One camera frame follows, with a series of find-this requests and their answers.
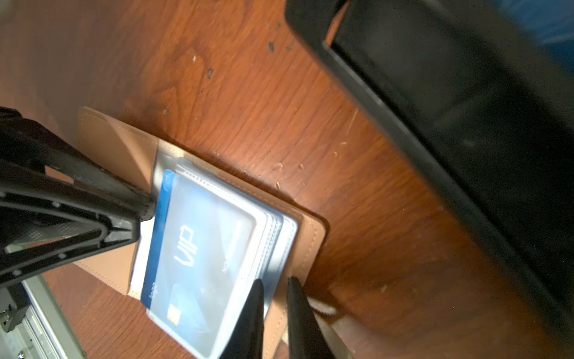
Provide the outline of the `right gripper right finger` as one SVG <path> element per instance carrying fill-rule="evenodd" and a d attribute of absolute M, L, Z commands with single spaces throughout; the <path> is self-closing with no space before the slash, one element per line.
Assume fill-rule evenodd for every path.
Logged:
<path fill-rule="evenodd" d="M 334 358 L 296 277 L 288 279 L 288 350 L 294 358 Z"/>

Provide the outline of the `blue VIP card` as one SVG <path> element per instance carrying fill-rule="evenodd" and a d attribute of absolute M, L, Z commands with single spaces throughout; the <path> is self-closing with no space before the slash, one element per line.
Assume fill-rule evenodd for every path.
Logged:
<path fill-rule="evenodd" d="M 191 179 L 163 175 L 141 302 L 196 358 L 216 358 L 258 221 Z"/>

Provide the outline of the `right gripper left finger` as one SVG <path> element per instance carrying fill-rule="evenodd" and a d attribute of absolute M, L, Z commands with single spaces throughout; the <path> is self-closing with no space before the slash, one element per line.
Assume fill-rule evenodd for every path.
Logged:
<path fill-rule="evenodd" d="M 256 279 L 220 359 L 262 359 L 264 333 L 264 287 Z"/>

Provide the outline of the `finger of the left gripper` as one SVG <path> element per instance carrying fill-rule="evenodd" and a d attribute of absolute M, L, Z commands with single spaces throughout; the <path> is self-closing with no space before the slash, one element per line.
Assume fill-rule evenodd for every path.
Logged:
<path fill-rule="evenodd" d="M 1 159 L 28 169 L 47 165 L 128 205 L 143 221 L 155 213 L 150 194 L 99 166 L 37 121 L 6 107 L 1 108 Z"/>
<path fill-rule="evenodd" d="M 125 203 L 1 162 L 1 286 L 130 245 L 141 216 Z"/>

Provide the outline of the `tan leather card holder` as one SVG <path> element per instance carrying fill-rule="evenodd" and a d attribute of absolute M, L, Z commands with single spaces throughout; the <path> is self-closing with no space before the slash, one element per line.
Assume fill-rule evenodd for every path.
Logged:
<path fill-rule="evenodd" d="M 305 281 L 325 224 L 155 136 L 87 107 L 78 147 L 152 194 L 156 208 L 137 243 L 79 261 L 139 300 L 157 326 L 197 358 L 218 358 L 252 283 L 264 296 L 262 355 L 272 358 L 288 325 L 288 279 Z"/>

